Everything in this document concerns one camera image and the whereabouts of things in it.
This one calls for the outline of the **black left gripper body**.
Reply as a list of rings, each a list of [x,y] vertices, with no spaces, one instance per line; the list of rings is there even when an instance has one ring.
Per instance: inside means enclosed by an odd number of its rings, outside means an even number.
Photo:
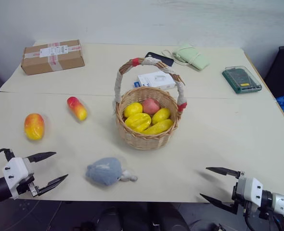
[[[34,175],[34,170],[27,157],[14,157],[13,158],[13,198],[18,198],[20,193],[17,187],[26,185],[30,190],[33,197],[38,195],[38,187],[34,185],[33,180],[30,183],[27,181]]]

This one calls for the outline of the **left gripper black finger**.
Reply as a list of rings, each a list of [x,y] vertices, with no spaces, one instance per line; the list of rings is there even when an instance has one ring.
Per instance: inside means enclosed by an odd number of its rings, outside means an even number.
[[[57,187],[63,180],[66,179],[66,177],[68,176],[68,174],[63,175],[61,177],[58,177],[50,182],[48,182],[47,186],[39,189],[38,191],[38,195],[43,195],[49,191],[51,191],[52,189],[54,189],[55,187]]]
[[[36,163],[39,161],[42,161],[44,159],[47,159],[53,155],[55,155],[56,152],[44,152],[44,153],[37,153],[37,154],[33,154],[31,156],[28,156],[27,159],[30,161],[30,163]]]

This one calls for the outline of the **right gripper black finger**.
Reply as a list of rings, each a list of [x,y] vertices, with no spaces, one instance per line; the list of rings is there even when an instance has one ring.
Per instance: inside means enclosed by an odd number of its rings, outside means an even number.
[[[236,179],[238,179],[241,175],[240,171],[235,171],[223,167],[206,167],[206,169],[224,176],[226,175],[234,176]]]
[[[225,210],[227,212],[230,212],[232,214],[237,214],[237,203],[234,202],[233,204],[230,205],[226,205],[224,204],[222,201],[217,200],[215,198],[209,197],[207,195],[204,194],[200,194],[204,199],[206,199],[208,202],[210,202],[212,205],[214,205],[215,207],[218,207],[222,210]]]

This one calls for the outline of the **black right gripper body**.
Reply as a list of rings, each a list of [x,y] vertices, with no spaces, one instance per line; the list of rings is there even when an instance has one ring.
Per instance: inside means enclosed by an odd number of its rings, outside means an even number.
[[[260,181],[256,178],[247,178],[241,171],[238,182],[233,187],[232,200],[245,209],[255,212],[260,207]]]

